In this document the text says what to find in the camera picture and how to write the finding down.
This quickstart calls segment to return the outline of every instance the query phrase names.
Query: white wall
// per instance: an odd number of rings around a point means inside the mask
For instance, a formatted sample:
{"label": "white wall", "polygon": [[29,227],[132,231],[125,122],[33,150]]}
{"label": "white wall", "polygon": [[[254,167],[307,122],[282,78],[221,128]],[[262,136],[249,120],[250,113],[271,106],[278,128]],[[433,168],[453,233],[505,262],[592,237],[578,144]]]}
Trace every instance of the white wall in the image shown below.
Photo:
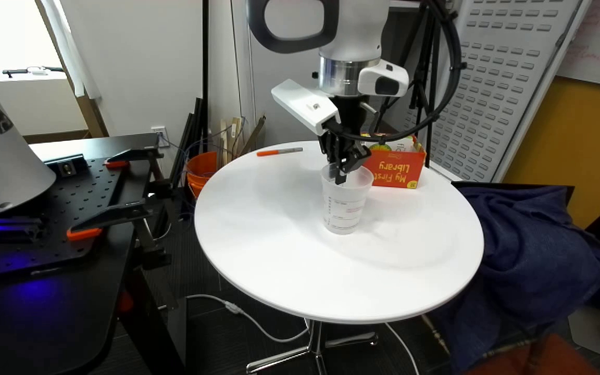
{"label": "white wall", "polygon": [[[311,0],[278,0],[269,3],[269,24],[279,35],[308,35],[322,24],[322,3]],[[256,122],[268,117],[262,144],[315,139],[315,136],[276,103],[271,90],[295,78],[315,88],[312,70],[320,68],[320,50],[278,53],[259,43],[247,21],[247,1],[234,0],[234,23],[238,39],[238,78],[243,90],[243,113]]]}
{"label": "white wall", "polygon": [[[198,0],[62,0],[78,50],[101,91],[110,136],[167,125],[182,138],[203,91]],[[161,162],[169,170],[175,150]]]}
{"label": "white wall", "polygon": [[235,24],[234,24],[234,1],[243,0],[211,0],[211,82],[208,82],[208,106],[211,125],[216,126],[221,119],[243,115],[243,91],[238,80],[238,53],[235,53]]}

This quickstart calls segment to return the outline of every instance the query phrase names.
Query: blue cloth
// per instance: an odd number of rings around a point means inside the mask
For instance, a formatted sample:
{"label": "blue cloth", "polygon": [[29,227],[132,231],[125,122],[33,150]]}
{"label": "blue cloth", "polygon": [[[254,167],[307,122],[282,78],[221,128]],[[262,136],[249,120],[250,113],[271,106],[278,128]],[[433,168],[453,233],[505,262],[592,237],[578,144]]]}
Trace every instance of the blue cloth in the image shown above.
{"label": "blue cloth", "polygon": [[550,327],[600,288],[600,242],[573,227],[567,188],[459,188],[475,208],[486,252],[477,277],[433,313],[455,373],[492,349],[507,323]]}

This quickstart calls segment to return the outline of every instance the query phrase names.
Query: metal table leg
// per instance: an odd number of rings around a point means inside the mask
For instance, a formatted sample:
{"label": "metal table leg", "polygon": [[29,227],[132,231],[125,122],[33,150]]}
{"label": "metal table leg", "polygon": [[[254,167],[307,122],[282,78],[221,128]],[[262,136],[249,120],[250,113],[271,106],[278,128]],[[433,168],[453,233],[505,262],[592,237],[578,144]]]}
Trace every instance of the metal table leg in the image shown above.
{"label": "metal table leg", "polygon": [[290,362],[290,361],[296,361],[296,357],[311,354],[311,356],[315,356],[318,373],[327,375],[326,356],[324,356],[326,348],[343,348],[343,346],[355,346],[355,344],[378,346],[378,342],[380,342],[378,333],[360,333],[360,336],[352,336],[352,337],[326,342],[324,339],[324,323],[308,320],[308,344],[307,346],[254,361],[254,362],[247,364],[247,373],[256,375],[259,370],[265,370],[265,368],[271,368],[271,367],[278,367],[278,364],[283,364],[283,362]]}
{"label": "metal table leg", "polygon": [[132,296],[132,306],[119,311],[119,320],[132,336],[132,342],[149,368],[153,373],[185,373],[141,268],[134,268],[127,274],[125,288]]}

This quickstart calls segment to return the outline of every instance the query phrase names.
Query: white round table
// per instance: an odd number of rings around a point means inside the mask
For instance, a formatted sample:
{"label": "white round table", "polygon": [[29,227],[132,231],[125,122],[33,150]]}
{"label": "white round table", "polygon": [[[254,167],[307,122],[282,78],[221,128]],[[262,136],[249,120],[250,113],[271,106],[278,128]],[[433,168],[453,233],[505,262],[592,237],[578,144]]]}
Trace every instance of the white round table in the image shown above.
{"label": "white round table", "polygon": [[374,188],[362,224],[326,229],[318,142],[279,155],[247,154],[208,179],[196,233],[216,268],[278,311],[320,323],[374,324],[457,296],[484,256],[477,215],[450,181],[423,168],[418,190]]}

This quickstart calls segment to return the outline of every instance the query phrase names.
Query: red pen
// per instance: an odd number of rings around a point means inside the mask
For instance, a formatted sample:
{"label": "red pen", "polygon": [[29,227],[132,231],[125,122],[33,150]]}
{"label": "red pen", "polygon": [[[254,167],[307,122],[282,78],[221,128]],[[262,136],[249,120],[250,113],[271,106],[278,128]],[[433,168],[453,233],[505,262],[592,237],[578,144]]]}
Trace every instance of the red pen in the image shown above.
{"label": "red pen", "polygon": [[256,152],[256,155],[276,155],[276,154],[293,154],[293,152],[302,152],[302,148],[260,150]]}

